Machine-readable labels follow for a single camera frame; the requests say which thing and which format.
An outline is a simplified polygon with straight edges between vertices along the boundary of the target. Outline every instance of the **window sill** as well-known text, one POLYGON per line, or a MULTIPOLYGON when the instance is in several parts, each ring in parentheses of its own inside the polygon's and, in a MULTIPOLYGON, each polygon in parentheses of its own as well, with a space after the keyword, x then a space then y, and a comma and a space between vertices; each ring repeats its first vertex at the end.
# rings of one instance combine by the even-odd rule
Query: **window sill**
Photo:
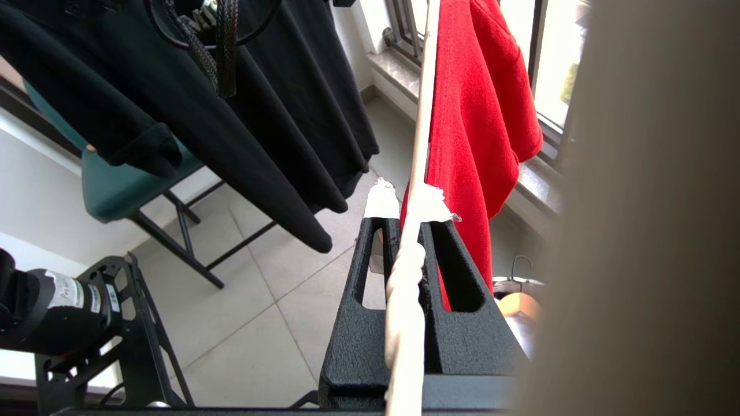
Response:
MULTIPOLYGON (((368 60, 372 69, 416 105, 419 101, 420 79, 420 70, 416 65, 390 48, 379 54, 369 53, 368 60)), ((547 217, 558 218, 562 214, 562 176, 539 156, 519 165, 516 191, 547 217)))

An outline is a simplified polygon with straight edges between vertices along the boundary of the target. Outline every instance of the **window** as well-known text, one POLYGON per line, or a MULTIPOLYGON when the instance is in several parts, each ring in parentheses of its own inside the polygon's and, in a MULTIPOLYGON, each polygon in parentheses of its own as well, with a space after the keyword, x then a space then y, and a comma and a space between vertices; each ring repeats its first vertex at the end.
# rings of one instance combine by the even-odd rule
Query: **window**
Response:
MULTIPOLYGON (((386 43, 416 64, 423 56, 426 0, 386 0, 391 27, 386 43)), ((545 144, 539 156, 557 169, 568 110, 588 31, 591 0, 499 0, 525 57, 545 144)))

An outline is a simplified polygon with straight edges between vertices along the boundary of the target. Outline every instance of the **red shirt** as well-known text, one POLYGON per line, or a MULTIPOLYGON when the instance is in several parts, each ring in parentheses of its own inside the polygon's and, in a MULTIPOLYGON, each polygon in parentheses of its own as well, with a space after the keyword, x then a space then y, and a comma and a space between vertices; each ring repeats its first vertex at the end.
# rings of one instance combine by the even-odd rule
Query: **red shirt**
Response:
MULTIPOLYGON (((455 227, 493 291, 488 220, 542 146, 522 52, 494 0, 441 2, 429 146, 426 183, 461 217, 455 227)), ((449 309, 444 285, 443 295, 449 309)))

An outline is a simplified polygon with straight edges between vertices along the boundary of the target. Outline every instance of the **chair leg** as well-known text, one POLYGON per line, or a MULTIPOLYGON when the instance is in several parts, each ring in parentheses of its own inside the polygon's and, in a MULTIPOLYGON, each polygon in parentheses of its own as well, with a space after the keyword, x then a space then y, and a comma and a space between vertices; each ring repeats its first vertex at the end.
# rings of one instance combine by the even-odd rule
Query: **chair leg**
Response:
POLYGON ((201 264, 200 261, 195 260, 187 251, 183 250, 177 241, 173 240, 172 237, 167 235, 162 228, 154 224, 147 216, 141 213, 141 211, 134 212, 129 219, 151 235, 155 240, 159 241, 160 244, 165 246, 172 254, 178 256, 180 260, 184 261, 188 266, 192 267, 196 272, 200 273, 209 282, 219 289, 223 289, 223 282, 220 281, 216 276, 213 275, 206 267, 201 264))
POLYGON ((194 223, 200 224, 201 219, 195 214, 195 212, 190 209, 183 201, 180 201, 180 198, 177 197, 177 195, 173 194, 172 191, 166 190, 162 193, 165 198, 169 200, 169 202, 172 202, 173 205, 175 205, 175 208, 177 211, 182 211, 185 213, 185 215, 188 216, 194 223))

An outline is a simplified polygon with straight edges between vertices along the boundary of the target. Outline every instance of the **sticker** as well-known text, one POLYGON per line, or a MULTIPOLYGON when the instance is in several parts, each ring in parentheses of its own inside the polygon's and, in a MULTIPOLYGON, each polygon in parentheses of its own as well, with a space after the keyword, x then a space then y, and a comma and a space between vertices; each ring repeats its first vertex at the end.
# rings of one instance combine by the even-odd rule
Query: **sticker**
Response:
POLYGON ((90 288, 90 294, 92 295, 92 306, 90 306, 90 310, 92 313, 100 313, 100 292, 98 292, 98 288, 89 285, 90 288))
POLYGON ((49 302, 48 309, 71 306, 72 308, 82 309, 85 303, 85 295, 82 292, 82 285, 77 280, 60 275, 58 273, 46 271, 47 277, 54 279, 54 296, 49 302))
POLYGON ((113 309, 114 312, 120 312, 121 306, 118 305, 118 296, 115 294, 115 287, 113 287, 112 284, 106 284, 106 288, 108 288, 108 298, 110 298, 110 308, 113 309))

